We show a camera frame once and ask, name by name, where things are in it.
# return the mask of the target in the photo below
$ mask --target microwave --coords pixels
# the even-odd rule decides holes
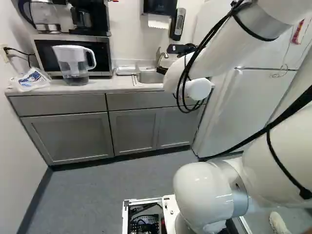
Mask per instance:
[[[35,34],[32,45],[40,69],[51,76],[62,76],[58,60],[54,54],[54,45],[80,45],[93,50],[97,66],[89,71],[90,76],[112,76],[112,61],[108,37],[95,37],[70,34]],[[86,54],[89,65],[92,65],[90,53]]]

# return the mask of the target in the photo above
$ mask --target shoe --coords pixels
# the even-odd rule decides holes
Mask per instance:
[[[271,212],[269,222],[275,234],[292,234],[278,212]]]

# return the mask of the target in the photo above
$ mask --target countertop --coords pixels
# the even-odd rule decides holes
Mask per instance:
[[[29,92],[19,92],[15,88],[7,88],[7,96],[30,96],[30,95],[61,95],[61,94],[101,94],[101,93],[126,93],[163,91],[162,86],[142,85],[134,86],[132,76],[116,76],[111,78],[94,78],[83,86],[69,86],[62,79],[54,79],[50,86],[35,89]]]

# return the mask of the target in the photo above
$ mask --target refrigerator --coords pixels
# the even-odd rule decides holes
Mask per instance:
[[[231,2],[208,0],[203,4],[197,16],[194,44],[199,44],[230,10]],[[215,89],[193,144],[198,157],[221,153],[265,127],[311,47],[311,19],[305,18],[300,38],[295,43],[293,37],[298,25],[255,51],[236,69],[211,78]],[[249,146],[235,152],[244,151]]]

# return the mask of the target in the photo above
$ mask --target faucet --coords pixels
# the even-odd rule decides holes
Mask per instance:
[[[169,58],[169,55],[167,52],[160,52],[160,47],[158,48],[157,52],[156,52],[156,67],[159,67],[160,66],[160,62],[161,62],[161,59],[162,57],[164,57],[165,59],[168,59]]]

